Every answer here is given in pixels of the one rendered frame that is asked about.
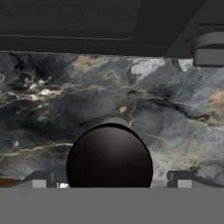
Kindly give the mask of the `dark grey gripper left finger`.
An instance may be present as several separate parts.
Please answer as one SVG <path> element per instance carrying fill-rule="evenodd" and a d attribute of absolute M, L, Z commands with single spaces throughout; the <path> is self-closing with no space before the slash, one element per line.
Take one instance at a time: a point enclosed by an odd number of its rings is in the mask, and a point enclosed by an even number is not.
<path fill-rule="evenodd" d="M 54 188 L 56 178 L 53 171 L 34 171 L 12 187 L 20 188 Z"/>

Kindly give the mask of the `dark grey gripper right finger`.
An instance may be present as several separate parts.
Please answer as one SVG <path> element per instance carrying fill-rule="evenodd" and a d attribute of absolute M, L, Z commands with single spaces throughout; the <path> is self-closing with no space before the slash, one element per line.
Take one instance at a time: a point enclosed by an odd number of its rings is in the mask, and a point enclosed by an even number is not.
<path fill-rule="evenodd" d="M 171 188 L 222 188 L 222 185 L 197 177 L 192 171 L 168 171 L 167 186 Z"/>

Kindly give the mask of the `black round object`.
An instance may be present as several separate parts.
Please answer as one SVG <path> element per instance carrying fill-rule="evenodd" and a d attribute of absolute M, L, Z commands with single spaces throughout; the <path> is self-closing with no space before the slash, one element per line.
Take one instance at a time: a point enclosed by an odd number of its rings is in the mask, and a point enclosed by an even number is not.
<path fill-rule="evenodd" d="M 148 188 L 152 176 L 148 148 L 118 117 L 82 134 L 67 156 L 66 178 L 71 187 Z"/>

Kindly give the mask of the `grey round hob knob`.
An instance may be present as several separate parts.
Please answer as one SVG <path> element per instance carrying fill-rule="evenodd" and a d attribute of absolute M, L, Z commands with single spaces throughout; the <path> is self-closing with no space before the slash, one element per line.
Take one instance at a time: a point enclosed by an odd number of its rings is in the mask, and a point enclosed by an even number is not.
<path fill-rule="evenodd" d="M 192 42 L 196 67 L 224 67 L 224 31 L 204 33 Z"/>

